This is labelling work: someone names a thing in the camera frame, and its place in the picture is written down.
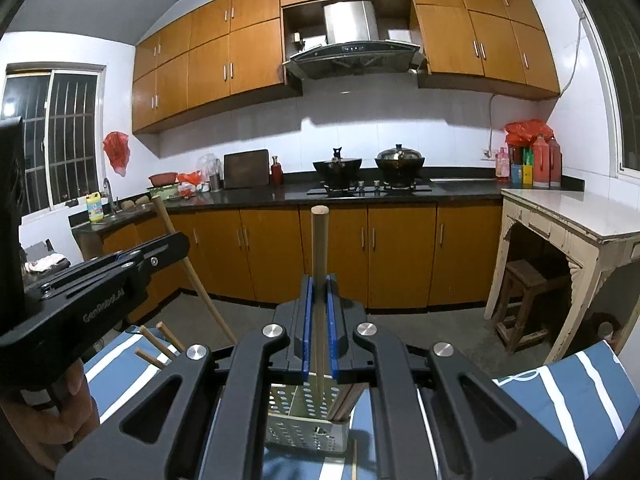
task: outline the wooden table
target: wooden table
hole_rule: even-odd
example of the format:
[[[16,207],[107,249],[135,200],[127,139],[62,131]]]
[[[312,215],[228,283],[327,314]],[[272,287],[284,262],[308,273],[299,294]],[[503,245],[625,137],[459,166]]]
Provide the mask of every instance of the wooden table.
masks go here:
[[[484,318],[494,314],[511,228],[518,222],[561,250],[571,272],[571,309],[545,360],[549,364],[562,358],[591,301],[612,272],[640,260],[640,213],[607,197],[579,191],[503,189],[502,195],[500,245]],[[638,300],[623,326],[616,353],[622,350],[640,314],[640,279],[629,286],[639,289]]]

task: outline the striped cloth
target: striped cloth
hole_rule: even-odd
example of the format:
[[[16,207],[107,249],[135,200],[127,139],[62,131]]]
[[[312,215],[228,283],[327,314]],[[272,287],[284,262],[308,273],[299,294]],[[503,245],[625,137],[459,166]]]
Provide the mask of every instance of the striped cloth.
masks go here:
[[[134,354],[136,348],[162,362],[167,361],[165,355],[140,334],[124,333],[84,367],[101,422],[158,372]],[[615,446],[640,404],[624,368],[605,342],[548,367],[495,380],[495,383],[578,457],[585,478]],[[354,448],[358,480],[376,480],[368,391],[362,394],[353,410],[350,444],[344,456],[265,447],[262,478],[350,480]]]

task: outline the yellow detergent bottle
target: yellow detergent bottle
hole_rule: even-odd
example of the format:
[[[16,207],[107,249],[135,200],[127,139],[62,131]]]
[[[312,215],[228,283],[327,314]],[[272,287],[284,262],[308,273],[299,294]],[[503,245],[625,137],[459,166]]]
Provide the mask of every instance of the yellow detergent bottle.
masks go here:
[[[91,222],[99,222],[104,218],[100,192],[96,191],[95,193],[91,193],[91,195],[87,195],[86,210],[89,212],[89,220]]]

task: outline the metal perforated basket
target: metal perforated basket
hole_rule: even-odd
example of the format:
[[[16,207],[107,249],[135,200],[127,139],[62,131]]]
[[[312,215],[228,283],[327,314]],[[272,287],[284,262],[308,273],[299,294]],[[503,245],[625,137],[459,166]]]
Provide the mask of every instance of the metal perforated basket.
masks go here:
[[[272,384],[267,417],[267,444],[299,447],[322,452],[344,453],[349,422],[326,420],[332,403],[342,388],[331,376],[324,376],[322,399],[316,394],[316,375],[309,373],[302,386]]]

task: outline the hand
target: hand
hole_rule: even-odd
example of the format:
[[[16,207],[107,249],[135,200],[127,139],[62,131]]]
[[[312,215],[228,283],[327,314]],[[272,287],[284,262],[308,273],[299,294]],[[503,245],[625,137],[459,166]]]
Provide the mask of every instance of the hand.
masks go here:
[[[76,446],[100,425],[95,400],[89,393],[82,361],[76,361],[65,372],[66,387],[71,396],[63,403],[60,416],[38,412],[31,406],[0,399],[0,408],[14,428],[24,447],[41,466],[55,471],[57,461],[50,457],[43,444]]]

